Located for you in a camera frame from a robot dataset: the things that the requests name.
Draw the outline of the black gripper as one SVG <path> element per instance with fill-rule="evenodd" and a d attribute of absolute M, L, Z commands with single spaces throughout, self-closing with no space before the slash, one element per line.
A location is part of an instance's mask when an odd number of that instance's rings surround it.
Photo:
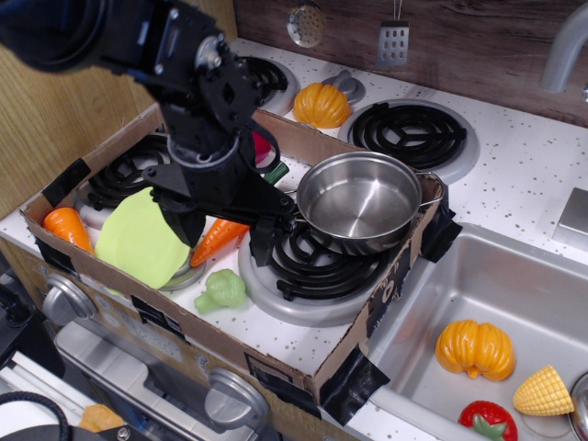
<path fill-rule="evenodd" d="M 153 187 L 164 220 L 189 248 L 197 246 L 206 215 L 254 225 L 250 251 L 256 265 L 263 267 L 293 230 L 293 199 L 260 176 L 252 146 L 218 163 L 189 165 L 174 159 L 148 167 L 142 177 Z"/>

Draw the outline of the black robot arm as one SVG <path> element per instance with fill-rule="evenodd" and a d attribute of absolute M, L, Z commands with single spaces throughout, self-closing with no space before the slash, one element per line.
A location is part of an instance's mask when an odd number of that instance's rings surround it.
<path fill-rule="evenodd" d="M 182 1 L 4 1 L 1 42 L 43 72 L 98 66 L 142 84 L 171 158 L 142 176 L 176 236 L 192 246 L 207 216 L 236 221 L 256 263 L 270 263 L 295 205 L 256 167 L 261 85 L 211 16 Z"/>

